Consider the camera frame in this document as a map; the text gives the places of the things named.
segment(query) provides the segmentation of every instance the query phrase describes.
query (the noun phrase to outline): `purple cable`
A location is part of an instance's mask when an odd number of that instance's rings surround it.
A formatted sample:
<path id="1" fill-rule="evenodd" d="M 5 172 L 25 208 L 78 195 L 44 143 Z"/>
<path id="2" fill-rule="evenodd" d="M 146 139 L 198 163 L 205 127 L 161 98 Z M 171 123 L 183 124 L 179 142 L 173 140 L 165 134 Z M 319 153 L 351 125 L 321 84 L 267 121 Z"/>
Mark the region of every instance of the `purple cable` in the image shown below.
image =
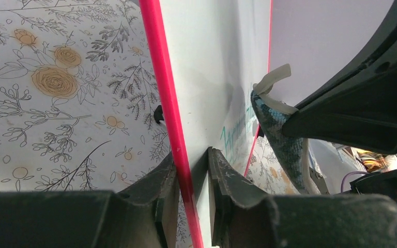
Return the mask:
<path id="1" fill-rule="evenodd" d="M 369 172 L 349 172 L 342 180 L 342 185 L 340 186 L 340 193 L 343 193 L 343 188 L 345 187 L 345 179 L 351 175 L 367 175 Z"/>

